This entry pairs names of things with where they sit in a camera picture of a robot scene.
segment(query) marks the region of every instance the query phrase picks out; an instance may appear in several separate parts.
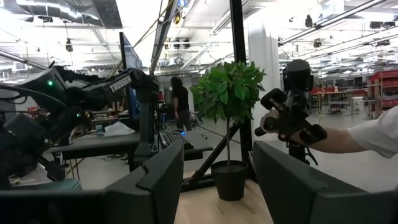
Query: person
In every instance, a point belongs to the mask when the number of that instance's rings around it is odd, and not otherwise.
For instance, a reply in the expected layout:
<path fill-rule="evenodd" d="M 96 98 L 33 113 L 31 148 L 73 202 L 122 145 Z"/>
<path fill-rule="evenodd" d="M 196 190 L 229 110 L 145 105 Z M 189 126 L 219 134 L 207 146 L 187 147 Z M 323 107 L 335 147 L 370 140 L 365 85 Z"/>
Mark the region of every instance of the person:
<path fill-rule="evenodd" d="M 278 111 L 271 110 L 261 119 L 260 127 L 264 129 L 264 120 L 267 117 L 279 116 Z M 328 137 L 311 144 L 312 149 L 326 153 L 351 153 L 375 151 L 380 155 L 391 158 L 398 153 L 398 106 L 384 112 L 378 119 L 366 121 L 348 129 L 326 128 Z M 305 145 L 299 138 L 299 133 L 292 136 L 292 140 Z"/>
<path fill-rule="evenodd" d="M 174 116 L 177 122 L 177 128 L 183 130 L 183 127 L 185 126 L 187 131 L 191 131 L 192 124 L 188 104 L 188 90 L 182 85 L 182 81 L 179 77 L 172 77 L 171 84 Z"/>

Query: human arm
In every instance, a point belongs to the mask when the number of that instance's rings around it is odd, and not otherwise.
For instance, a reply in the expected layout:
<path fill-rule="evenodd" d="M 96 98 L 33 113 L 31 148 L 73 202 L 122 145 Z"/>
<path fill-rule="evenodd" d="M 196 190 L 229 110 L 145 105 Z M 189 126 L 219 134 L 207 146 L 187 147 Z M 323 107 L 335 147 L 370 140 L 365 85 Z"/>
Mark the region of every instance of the human arm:
<path fill-rule="evenodd" d="M 173 98 L 173 105 L 174 105 L 174 116 L 175 119 L 178 119 L 178 97 L 177 93 L 175 90 L 172 92 L 172 98 Z"/>
<path fill-rule="evenodd" d="M 268 116 L 278 117 L 271 111 L 262 119 L 261 127 Z M 328 133 L 325 140 L 310 145 L 311 148 L 327 153 L 349 153 L 372 150 L 384 157 L 392 157 L 398 152 L 398 107 L 383 113 L 379 119 L 367 121 L 348 129 L 324 128 Z M 299 134 L 295 133 L 292 140 L 300 144 Z"/>
<path fill-rule="evenodd" d="M 360 146 L 350 135 L 347 129 L 323 128 L 328 133 L 328 137 L 322 141 L 311 144 L 312 149 L 326 153 L 351 153 L 367 151 Z M 299 138 L 299 133 L 292 136 L 292 140 L 305 145 Z"/>

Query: white wall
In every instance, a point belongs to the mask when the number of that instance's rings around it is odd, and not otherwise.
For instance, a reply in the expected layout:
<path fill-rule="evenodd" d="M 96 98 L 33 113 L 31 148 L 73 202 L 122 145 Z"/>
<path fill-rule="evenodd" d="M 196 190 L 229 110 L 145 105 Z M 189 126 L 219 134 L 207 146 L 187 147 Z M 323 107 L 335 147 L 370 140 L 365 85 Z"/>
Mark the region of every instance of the white wall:
<path fill-rule="evenodd" d="M 246 19 L 248 27 L 249 61 L 257 67 L 264 69 L 267 74 L 261 84 L 265 91 L 260 92 L 259 98 L 273 90 L 280 88 L 278 33 L 274 27 L 272 12 L 261 10 Z M 255 140 L 276 140 L 274 135 L 266 134 L 262 137 L 254 135 L 254 130 L 259 127 L 261 118 L 268 111 L 258 101 L 253 109 L 252 135 Z"/>
<path fill-rule="evenodd" d="M 187 88 L 188 90 L 188 103 L 189 103 L 189 110 L 190 111 L 195 111 L 194 109 L 194 102 L 193 102 L 193 95 L 191 92 L 191 86 L 192 86 L 192 79 L 191 78 L 183 78 L 182 79 L 182 83 L 184 85 L 185 88 Z"/>

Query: potted plant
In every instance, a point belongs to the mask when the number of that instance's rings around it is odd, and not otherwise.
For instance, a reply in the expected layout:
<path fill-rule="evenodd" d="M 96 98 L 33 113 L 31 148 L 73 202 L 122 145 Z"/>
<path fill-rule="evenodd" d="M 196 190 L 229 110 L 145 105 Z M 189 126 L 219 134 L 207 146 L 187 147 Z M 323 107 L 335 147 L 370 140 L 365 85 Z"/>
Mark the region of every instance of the potted plant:
<path fill-rule="evenodd" d="M 228 160 L 216 162 L 211 166 L 218 196 L 222 200 L 239 200 L 244 195 L 247 164 L 231 160 L 229 146 L 229 126 L 253 119 L 252 109 L 259 101 L 259 91 L 264 91 L 261 81 L 264 71 L 244 63 L 224 63 L 213 67 L 200 79 L 197 86 L 191 87 L 199 113 L 214 122 L 226 121 Z"/>

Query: keyboard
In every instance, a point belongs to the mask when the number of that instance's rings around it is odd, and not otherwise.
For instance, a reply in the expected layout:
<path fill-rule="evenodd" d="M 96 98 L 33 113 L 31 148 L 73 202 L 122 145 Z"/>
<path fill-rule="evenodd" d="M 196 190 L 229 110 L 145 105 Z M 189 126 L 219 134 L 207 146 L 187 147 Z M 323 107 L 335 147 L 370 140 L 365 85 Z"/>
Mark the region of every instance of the keyboard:
<path fill-rule="evenodd" d="M 171 145 L 173 142 L 177 140 L 181 140 L 184 142 L 184 150 L 193 149 L 193 144 L 188 142 L 186 139 L 181 137 L 181 135 L 176 131 L 168 131 L 160 134 L 160 139 L 162 140 L 163 147 L 167 147 Z"/>

